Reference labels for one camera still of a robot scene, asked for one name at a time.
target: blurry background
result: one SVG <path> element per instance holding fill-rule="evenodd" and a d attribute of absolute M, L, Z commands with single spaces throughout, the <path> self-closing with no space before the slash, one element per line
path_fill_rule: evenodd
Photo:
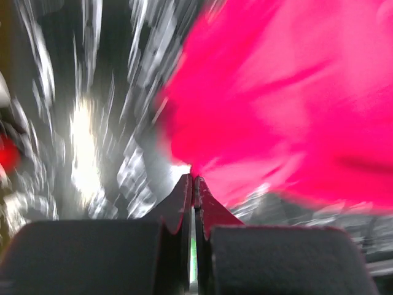
<path fill-rule="evenodd" d="M 138 218 L 186 166 L 157 149 L 152 98 L 201 0 L 6 0 L 0 70 L 28 136 L 9 175 L 10 229 L 40 219 Z"/>

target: magenta cloth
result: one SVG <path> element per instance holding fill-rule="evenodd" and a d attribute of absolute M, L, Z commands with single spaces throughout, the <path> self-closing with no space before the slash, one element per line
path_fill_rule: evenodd
<path fill-rule="evenodd" d="M 172 155 L 226 206 L 393 210 L 393 1 L 227 0 L 202 13 L 160 98 Z"/>

